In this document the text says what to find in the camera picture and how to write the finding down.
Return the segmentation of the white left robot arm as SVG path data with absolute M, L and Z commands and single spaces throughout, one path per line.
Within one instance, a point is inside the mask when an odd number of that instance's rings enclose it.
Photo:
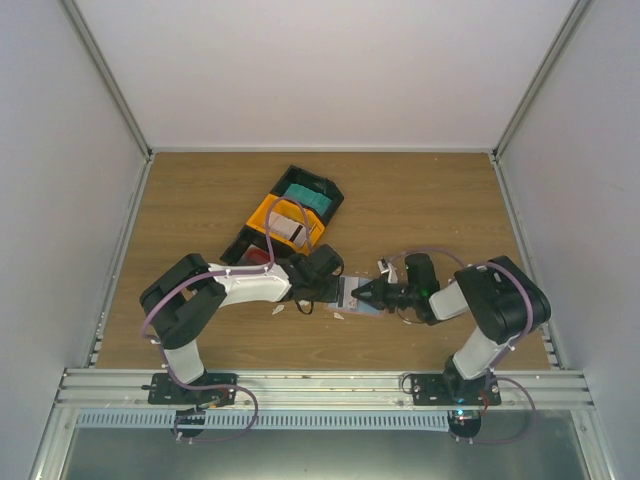
M 343 269 L 328 245 L 249 266 L 211 264 L 189 254 L 141 294 L 141 335 L 159 347 L 172 393 L 193 404 L 206 391 L 197 338 L 218 310 L 250 302 L 333 303 Z

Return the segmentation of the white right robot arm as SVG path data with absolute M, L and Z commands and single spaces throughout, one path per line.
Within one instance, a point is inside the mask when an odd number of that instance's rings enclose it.
M 517 343 L 551 317 L 542 290 L 507 256 L 463 265 L 441 286 L 430 256 L 404 256 L 406 280 L 393 281 L 391 260 L 382 261 L 381 276 L 354 289 L 351 296 L 379 311 L 410 309 L 420 324 L 435 326 L 469 312 L 476 324 L 461 349 L 447 359 L 443 393 L 464 405 L 488 386 L 489 374 Z

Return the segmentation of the black bin with red cards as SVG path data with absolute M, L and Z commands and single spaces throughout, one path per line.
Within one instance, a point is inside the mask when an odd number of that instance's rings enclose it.
M 221 255 L 220 260 L 223 264 L 231 266 L 268 263 L 270 254 L 267 237 L 259 230 L 244 226 Z

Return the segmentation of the yellow bin with white cards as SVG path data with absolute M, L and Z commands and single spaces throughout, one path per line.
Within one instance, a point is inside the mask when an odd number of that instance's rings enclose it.
M 249 217 L 246 225 L 260 233 L 269 226 L 272 243 L 280 241 L 295 252 L 309 253 L 324 234 L 326 227 L 309 208 L 301 209 L 292 200 L 280 200 L 268 194 Z

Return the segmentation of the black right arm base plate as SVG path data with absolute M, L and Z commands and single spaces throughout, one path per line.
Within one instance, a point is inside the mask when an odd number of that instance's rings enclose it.
M 449 378 L 444 373 L 407 373 L 399 381 L 403 393 L 415 406 L 498 406 L 500 392 L 494 392 L 486 377 L 473 380 Z

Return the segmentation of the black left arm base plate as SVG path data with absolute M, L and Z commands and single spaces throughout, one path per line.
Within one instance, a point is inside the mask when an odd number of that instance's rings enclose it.
M 176 384 L 167 373 L 156 373 L 141 389 L 148 393 L 151 405 L 221 407 L 234 403 L 237 380 L 233 373 L 205 372 L 186 388 Z

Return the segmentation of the black bin with teal cards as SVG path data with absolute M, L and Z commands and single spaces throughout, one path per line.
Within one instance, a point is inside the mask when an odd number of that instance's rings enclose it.
M 344 201 L 344 195 L 333 181 L 294 165 L 289 166 L 270 193 L 297 200 L 311 209 L 324 225 L 329 224 Z

